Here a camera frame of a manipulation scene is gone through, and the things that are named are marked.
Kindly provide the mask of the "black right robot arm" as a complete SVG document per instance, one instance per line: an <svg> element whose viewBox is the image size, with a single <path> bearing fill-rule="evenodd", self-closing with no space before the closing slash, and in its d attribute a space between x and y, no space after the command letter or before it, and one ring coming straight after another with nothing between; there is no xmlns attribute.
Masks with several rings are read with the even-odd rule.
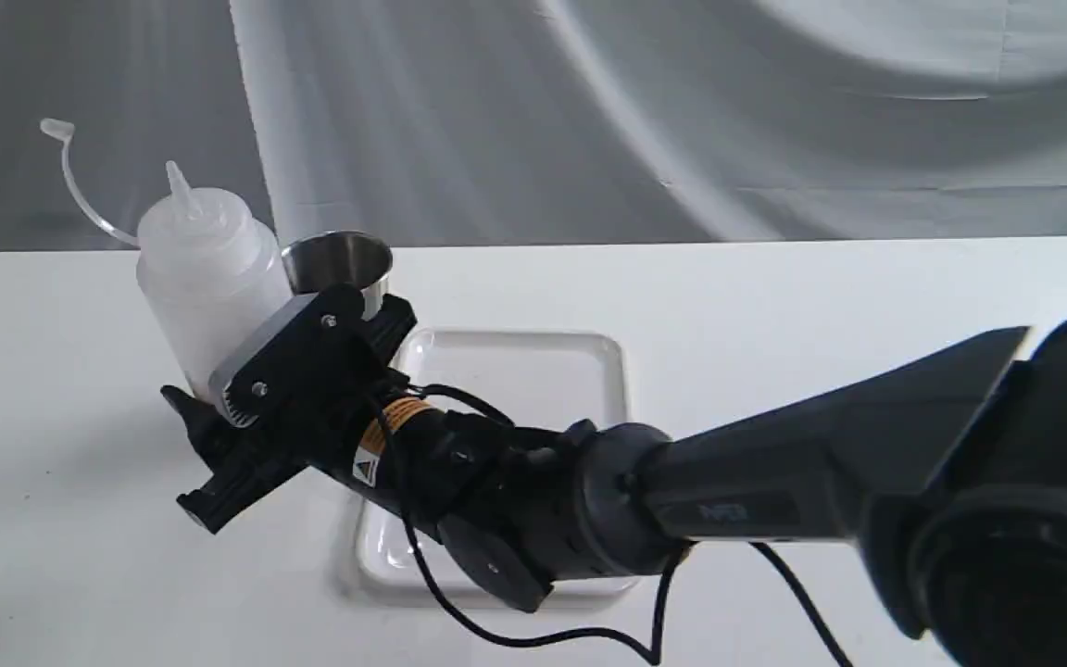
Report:
<svg viewBox="0 0 1067 667"><path fill-rule="evenodd" d="M209 533L304 469L402 521L429 594L508 648L582 638L660 663L671 582L698 542L748 542L848 658L778 542L850 542L890 620L961 666L1067 666L1067 320L985 331L906 366L703 434L646 423L524 427L465 390L391 368L416 325L386 296L301 296L213 374L165 385L210 469L178 506ZM516 612L566 579L659 577L649 645L604 626L487 632L433 579L419 536Z"/></svg>

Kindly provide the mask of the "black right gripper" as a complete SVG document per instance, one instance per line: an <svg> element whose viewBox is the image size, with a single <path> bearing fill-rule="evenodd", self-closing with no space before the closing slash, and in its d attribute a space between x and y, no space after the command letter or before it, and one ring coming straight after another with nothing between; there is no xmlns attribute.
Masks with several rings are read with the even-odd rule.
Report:
<svg viewBox="0 0 1067 667"><path fill-rule="evenodd" d="M317 293L310 308L319 325L319 358L283 404L249 428L232 426L212 404L177 385L161 385L160 395L182 419L192 450L210 472L204 485L177 499L200 527L219 533L305 469L396 508L391 485L360 481L353 457L371 420L368 398L383 402L401 393L403 380L391 369L391 359L418 318L407 299L388 295L372 320L364 321L353 315L360 300L350 287Z"/></svg>

